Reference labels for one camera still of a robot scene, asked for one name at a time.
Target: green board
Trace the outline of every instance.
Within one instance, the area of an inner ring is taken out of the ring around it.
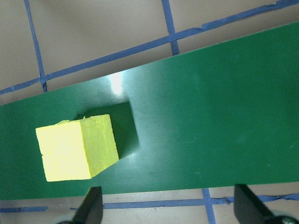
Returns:
[[[0,199],[299,181],[298,43],[296,22],[1,106]],[[35,128],[104,113],[120,161],[46,182]]]

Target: beige floor tile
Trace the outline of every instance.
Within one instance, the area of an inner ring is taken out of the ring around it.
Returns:
[[[166,36],[160,0],[30,0],[45,72]]]
[[[40,83],[35,83],[27,88],[0,95],[0,105],[8,104],[41,93],[43,93],[42,85]]]
[[[299,4],[255,15],[244,20],[226,24],[222,27],[178,40],[179,50],[180,53],[184,53],[298,20]],[[190,27],[185,26],[184,28],[200,27],[201,24],[202,23],[198,21],[196,26],[195,24],[192,24]]]
[[[170,6],[175,30],[179,32],[273,2],[273,0],[170,0]]]
[[[104,210],[103,224],[207,224],[204,206]]]
[[[0,90],[3,90],[39,77],[39,71],[24,1],[2,0],[0,12]]]

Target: floor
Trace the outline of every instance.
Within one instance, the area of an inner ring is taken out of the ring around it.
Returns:
[[[279,196],[264,197],[265,205],[275,215],[299,218],[299,182],[251,185],[250,188],[259,196]],[[219,198],[214,201],[217,204],[202,200],[207,191],[211,198]],[[229,202],[233,194],[233,187],[220,187],[104,195],[102,223],[237,224],[233,204]],[[289,194],[296,200],[282,196]],[[0,201],[0,223],[54,224],[70,219],[82,200],[83,197]]]
[[[173,27],[165,22],[165,3],[169,3]],[[39,44],[43,68],[39,67],[32,33],[24,3],[30,5],[32,21]],[[0,90],[13,85],[69,68],[95,58],[101,58],[131,47],[167,36],[233,14],[274,3],[273,0],[3,0],[0,3],[2,23],[0,35]],[[261,30],[299,20],[299,4],[268,11],[244,20],[189,36],[173,44],[142,51],[101,65],[79,70],[47,81],[48,91],[136,67],[176,53],[206,47]],[[0,95],[0,105],[33,95],[42,94],[40,83]],[[255,185],[250,187],[257,195],[280,196],[299,194],[299,182]],[[211,198],[233,196],[233,187],[210,188]],[[232,203],[180,206],[178,201],[202,199],[201,189],[143,192],[104,195],[102,223],[238,223]],[[74,214],[82,197],[0,202],[1,224],[55,223],[59,218]],[[120,209],[119,203],[127,203]],[[289,214],[299,218],[299,200],[277,199],[265,203],[275,214]]]

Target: blue tape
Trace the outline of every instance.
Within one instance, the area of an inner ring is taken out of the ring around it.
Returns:
[[[19,207],[19,208],[0,208],[0,213],[46,211],[47,209],[48,209],[47,206]]]
[[[41,80],[41,78],[35,78],[32,80],[26,81],[24,83],[21,83],[21,84],[10,86],[6,89],[0,90],[0,95],[26,88],[28,86],[33,85],[34,83],[38,83],[40,80]]]
[[[34,26],[33,26],[29,1],[24,0],[24,4],[25,4],[25,8],[26,8],[26,12],[27,12],[28,20],[29,20],[29,25],[30,25],[30,29],[31,29],[33,44],[34,44],[34,48],[35,48],[35,52],[36,52],[37,64],[38,64],[39,74],[40,74],[40,77],[41,77],[40,82],[43,85],[43,91],[46,92],[47,91],[47,85],[44,85],[45,82],[46,82],[46,76],[45,76],[44,69],[43,69],[43,61],[42,61],[41,51],[39,49],[39,44],[38,44],[38,41],[37,41],[36,32],[35,32]]]
[[[174,29],[174,23],[173,23],[173,19],[172,19],[169,0],[162,0],[162,6],[163,6],[163,10],[164,10],[164,16],[165,16],[165,20],[166,20],[166,26],[167,26],[168,33],[174,34],[176,31]],[[178,55],[179,54],[178,41],[172,41],[172,42],[170,42],[170,44],[171,44],[172,55]]]
[[[150,201],[150,202],[125,202],[125,203],[104,203],[103,209],[139,209],[139,208],[157,208],[157,207],[177,207],[177,206],[201,206],[208,204],[231,204],[234,203],[234,197],[211,198],[209,192],[203,189],[204,199],[185,199],[185,200],[167,200],[167,201]],[[262,202],[272,202],[279,199],[299,201],[299,193],[284,196],[265,196],[258,198]]]
[[[125,202],[125,203],[104,203],[103,209],[137,209],[137,208],[158,208],[158,207],[178,207],[178,206],[206,206],[207,213],[212,213],[213,204],[231,204],[234,203],[234,197],[211,198],[208,189],[202,190],[204,199],[185,199],[185,200],[166,200],[166,201],[149,201],[149,202]],[[258,198],[262,202],[272,202],[279,199],[299,201],[299,193],[282,195],[282,196],[265,196],[260,195]],[[46,211],[47,206],[36,207],[19,207],[19,208],[0,208],[0,213],[8,212],[31,212]]]
[[[104,209],[136,209],[136,208],[155,208],[155,207],[177,207],[177,206],[199,206],[204,205],[203,199],[167,200],[136,203],[105,203]]]
[[[209,188],[203,188],[202,194],[204,196],[204,201],[205,201],[205,206],[206,206],[206,214],[207,214],[207,219],[209,221],[209,224],[216,224]]]
[[[234,22],[237,20],[245,19],[245,18],[248,18],[248,17],[256,15],[256,14],[260,14],[260,13],[271,11],[271,10],[285,8],[285,7],[292,6],[292,5],[295,5],[298,3],[299,3],[299,0],[279,0],[276,3],[271,4],[271,5],[257,7],[257,8],[254,8],[254,9],[251,9],[251,10],[248,10],[248,11],[236,14],[236,15],[229,16],[224,19],[205,23],[200,28],[190,28],[190,29],[186,29],[181,32],[178,32],[178,33],[169,34],[166,37],[162,37],[160,39],[157,39],[157,40],[145,43],[145,44],[141,44],[136,47],[132,47],[132,48],[129,48],[129,49],[117,52],[117,53],[113,53],[113,54],[110,54],[110,55],[107,55],[104,57],[100,57],[100,58],[97,58],[97,59],[94,59],[94,60],[91,60],[91,61],[88,61],[85,63],[81,63],[81,64],[78,64],[78,65],[75,65],[75,66],[72,66],[72,67],[69,67],[66,69],[62,69],[62,70],[50,73],[45,76],[46,80],[39,79],[38,81],[40,81],[41,83],[44,83],[45,81],[51,80],[56,77],[65,76],[65,75],[68,75],[68,74],[71,74],[71,73],[74,73],[74,72],[77,72],[77,71],[80,71],[83,69],[91,68],[91,67],[94,67],[94,66],[106,63],[106,62],[110,62],[110,61],[113,61],[113,60],[116,60],[119,58],[130,56],[130,55],[133,55],[136,53],[140,53],[142,51],[149,50],[149,49],[161,46],[163,44],[166,44],[169,42],[174,42],[179,39],[186,38],[186,37],[189,37],[192,35],[196,35],[196,34],[199,34],[199,33],[205,32],[205,31],[209,31],[211,29],[218,28],[220,26],[223,26],[225,24],[228,24],[228,23],[231,23],[231,22]],[[29,85],[36,83],[38,81],[36,81],[36,79],[33,79],[30,81],[24,82],[22,84],[11,86],[9,88],[1,90],[0,95],[28,87]]]

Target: cube face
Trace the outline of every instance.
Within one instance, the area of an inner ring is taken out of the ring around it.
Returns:
[[[83,119],[81,128],[90,175],[94,177],[119,160],[110,116],[105,114]]]
[[[90,179],[119,158],[109,115],[36,129],[47,181]]]

